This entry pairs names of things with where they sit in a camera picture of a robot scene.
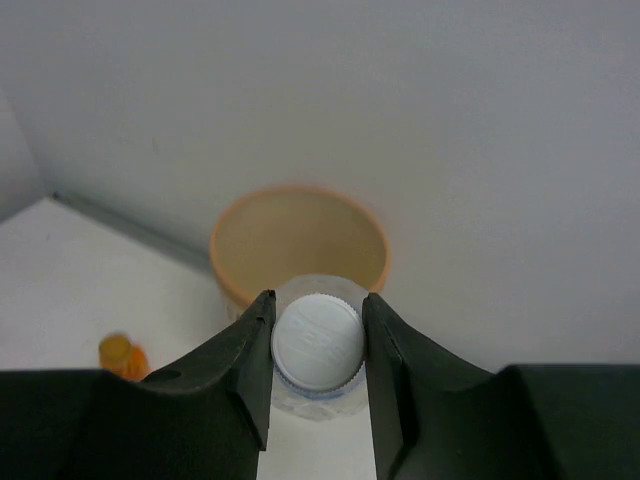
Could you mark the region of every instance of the paper cup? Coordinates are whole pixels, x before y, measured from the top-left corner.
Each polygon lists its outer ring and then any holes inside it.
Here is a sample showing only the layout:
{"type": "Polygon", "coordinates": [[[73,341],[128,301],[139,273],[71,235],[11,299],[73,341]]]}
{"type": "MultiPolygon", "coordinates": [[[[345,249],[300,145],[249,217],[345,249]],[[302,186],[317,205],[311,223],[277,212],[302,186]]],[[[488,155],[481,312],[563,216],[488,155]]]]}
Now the paper cup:
{"type": "Polygon", "coordinates": [[[335,275],[378,292],[391,256],[382,227],[363,206],[324,188],[297,185],[234,202],[213,229],[209,255],[231,320],[262,290],[299,275],[335,275]]]}

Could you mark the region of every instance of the table surface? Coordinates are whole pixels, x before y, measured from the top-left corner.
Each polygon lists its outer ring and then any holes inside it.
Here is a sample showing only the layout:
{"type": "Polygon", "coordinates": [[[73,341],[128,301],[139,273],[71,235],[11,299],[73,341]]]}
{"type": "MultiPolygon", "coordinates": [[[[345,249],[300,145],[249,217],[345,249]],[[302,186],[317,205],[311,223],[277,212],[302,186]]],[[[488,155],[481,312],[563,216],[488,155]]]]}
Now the table surface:
{"type": "MultiPolygon", "coordinates": [[[[225,326],[215,279],[51,199],[0,225],[0,369],[97,367],[124,331],[152,368],[225,326]]],[[[374,479],[369,412],[314,423],[271,411],[258,478],[374,479]]]]}

